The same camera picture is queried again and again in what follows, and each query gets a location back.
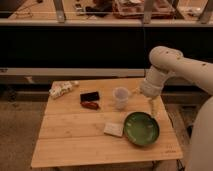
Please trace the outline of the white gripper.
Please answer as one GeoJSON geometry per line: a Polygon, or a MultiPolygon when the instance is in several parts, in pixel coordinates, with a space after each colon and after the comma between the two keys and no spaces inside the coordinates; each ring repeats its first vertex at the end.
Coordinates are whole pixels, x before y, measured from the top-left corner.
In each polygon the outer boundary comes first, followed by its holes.
{"type": "Polygon", "coordinates": [[[149,105],[152,117],[155,117],[158,113],[159,105],[156,97],[162,92],[166,79],[166,72],[156,67],[151,67],[146,77],[142,80],[140,88],[137,87],[132,90],[132,94],[142,93],[146,97],[150,97],[149,105]]]}

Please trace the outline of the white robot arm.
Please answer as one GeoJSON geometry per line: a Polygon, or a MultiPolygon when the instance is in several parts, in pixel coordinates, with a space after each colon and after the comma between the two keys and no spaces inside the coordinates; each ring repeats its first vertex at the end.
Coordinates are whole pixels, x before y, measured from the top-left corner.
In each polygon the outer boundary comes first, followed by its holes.
{"type": "Polygon", "coordinates": [[[186,58],[179,50],[157,46],[149,53],[151,67],[140,92],[156,98],[173,75],[192,82],[210,95],[194,122],[185,171],[213,171],[213,64],[186,58]]]}

